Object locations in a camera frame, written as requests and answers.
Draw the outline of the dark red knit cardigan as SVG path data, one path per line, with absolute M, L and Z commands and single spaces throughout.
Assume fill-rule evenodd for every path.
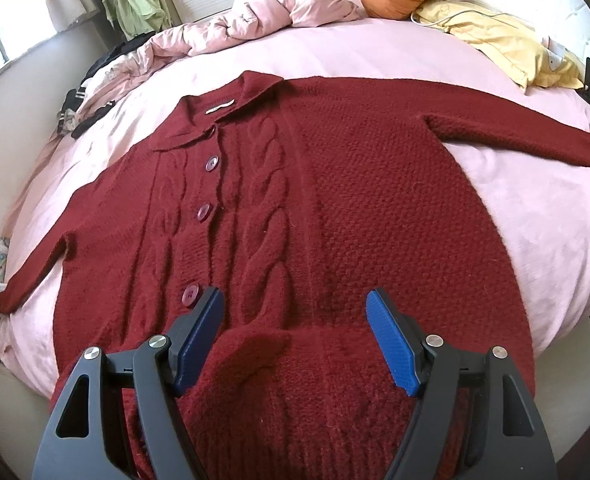
M 225 318 L 179 402 L 213 479 L 380 479 L 412 401 L 365 317 L 386 290 L 466 350 L 507 347 L 534 377 L 506 246 L 450 141 L 590 168 L 590 133 L 469 88 L 246 72 L 184 96 L 72 194 L 0 297 L 11 314 L 55 263 L 58 370 L 138 347 L 207 286 Z

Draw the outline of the pink bed sheet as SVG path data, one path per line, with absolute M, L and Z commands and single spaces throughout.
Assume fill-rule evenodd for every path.
M 227 50 L 176 60 L 119 100 L 109 118 L 79 140 L 63 143 L 28 188 L 10 237 L 6 286 L 74 192 L 150 136 L 184 96 L 203 96 L 246 72 L 285 80 L 411 79 L 450 84 L 511 101 L 590 133 L 590 106 L 574 91 L 520 91 L 488 58 L 439 30 L 377 18 L 283 28 Z M 463 141 L 448 142 L 447 150 L 481 197 L 507 248 L 535 361 L 557 336 L 590 313 L 590 168 Z M 50 400 L 58 399 L 74 369 L 62 376 L 54 350 L 54 311 L 62 278 L 63 266 L 55 263 L 20 308 L 11 314 L 0 312 L 0 361 Z

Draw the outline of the black white striped garment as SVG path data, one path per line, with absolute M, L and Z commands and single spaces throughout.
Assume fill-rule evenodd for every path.
M 88 101 L 86 96 L 89 93 L 86 86 L 79 86 L 67 92 L 62 107 L 57 113 L 55 132 L 58 136 L 70 136 L 78 140 L 116 105 L 115 100 L 110 100 L 90 112 L 89 107 L 86 106 Z

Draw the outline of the yellow pillow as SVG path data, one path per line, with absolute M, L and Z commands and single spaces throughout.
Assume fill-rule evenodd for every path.
M 511 14 L 468 2 L 427 0 L 411 21 L 480 51 L 522 90 L 584 86 L 582 63 L 574 54 Z

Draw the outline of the pink crumpled duvet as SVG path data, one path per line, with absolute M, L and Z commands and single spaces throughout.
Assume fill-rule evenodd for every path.
M 234 0 L 228 11 L 165 29 L 118 56 L 82 84 L 90 91 L 86 106 L 92 112 L 107 101 L 121 100 L 180 58 L 227 50 L 283 28 L 312 28 L 359 18 L 360 8 L 353 0 Z

